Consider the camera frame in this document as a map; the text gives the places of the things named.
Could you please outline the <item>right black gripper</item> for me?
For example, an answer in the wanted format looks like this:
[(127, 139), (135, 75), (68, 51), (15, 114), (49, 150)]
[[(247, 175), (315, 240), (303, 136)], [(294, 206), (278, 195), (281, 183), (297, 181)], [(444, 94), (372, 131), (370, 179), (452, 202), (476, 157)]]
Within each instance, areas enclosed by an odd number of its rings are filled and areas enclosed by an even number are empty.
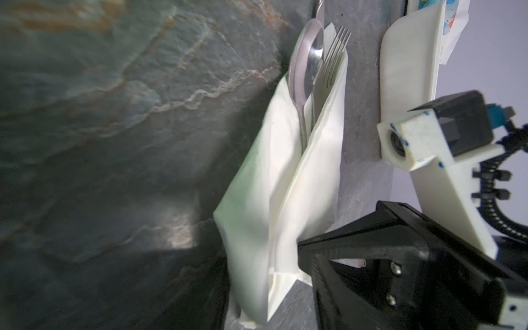
[(298, 244), (320, 329), (526, 329), (527, 245), (497, 258), (404, 203)]

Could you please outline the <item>white paper napkin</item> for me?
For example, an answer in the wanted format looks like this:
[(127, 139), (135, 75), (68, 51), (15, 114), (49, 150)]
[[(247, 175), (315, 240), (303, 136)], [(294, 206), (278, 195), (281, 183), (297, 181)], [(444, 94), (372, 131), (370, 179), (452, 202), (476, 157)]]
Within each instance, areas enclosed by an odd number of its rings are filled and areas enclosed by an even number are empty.
[(239, 323), (266, 329), (296, 281), (298, 242), (336, 220), (344, 136), (348, 56), (336, 68), (306, 148), (298, 112), (282, 78), (246, 158), (214, 211), (227, 254)]

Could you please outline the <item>silver fork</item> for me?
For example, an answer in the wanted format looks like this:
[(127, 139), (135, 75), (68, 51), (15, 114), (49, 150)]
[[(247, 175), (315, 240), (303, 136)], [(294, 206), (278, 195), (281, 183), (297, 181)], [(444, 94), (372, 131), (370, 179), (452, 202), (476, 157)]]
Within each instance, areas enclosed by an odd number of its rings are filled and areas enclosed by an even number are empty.
[(349, 42), (350, 35), (351, 33), (349, 29), (344, 26), (340, 26), (327, 52), (327, 57), (324, 60), (323, 68), (315, 80), (314, 90), (312, 93), (312, 128), (315, 127), (331, 88), (334, 85), (338, 66), (340, 64), (342, 54), (346, 50), (346, 45)]

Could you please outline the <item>silver spoon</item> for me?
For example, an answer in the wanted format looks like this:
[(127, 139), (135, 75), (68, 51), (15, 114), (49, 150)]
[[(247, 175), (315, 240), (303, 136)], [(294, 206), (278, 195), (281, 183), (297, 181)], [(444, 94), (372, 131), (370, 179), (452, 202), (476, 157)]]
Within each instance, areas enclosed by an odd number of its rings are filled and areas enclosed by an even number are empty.
[(323, 66), (323, 59), (323, 25), (318, 19), (311, 19), (297, 39), (287, 73), (287, 86), (299, 119), (301, 153), (307, 148), (308, 142), (305, 104), (313, 92), (315, 80)]

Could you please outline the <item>silver table knife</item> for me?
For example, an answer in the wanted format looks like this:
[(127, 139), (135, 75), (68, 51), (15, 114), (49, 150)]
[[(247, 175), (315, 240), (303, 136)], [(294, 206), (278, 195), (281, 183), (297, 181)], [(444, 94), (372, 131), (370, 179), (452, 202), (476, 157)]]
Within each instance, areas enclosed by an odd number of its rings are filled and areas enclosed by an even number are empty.
[(315, 18), (319, 20), (323, 25), (325, 23), (325, 2), (324, 0), (318, 0), (316, 4), (316, 14)]

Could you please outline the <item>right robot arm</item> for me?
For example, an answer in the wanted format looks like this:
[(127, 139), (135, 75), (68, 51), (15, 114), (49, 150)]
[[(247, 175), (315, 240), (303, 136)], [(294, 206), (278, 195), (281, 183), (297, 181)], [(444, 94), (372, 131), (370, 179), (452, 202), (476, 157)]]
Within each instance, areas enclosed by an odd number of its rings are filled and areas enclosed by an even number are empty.
[(527, 245), (490, 258), (404, 203), (298, 244), (320, 329), (526, 329)]

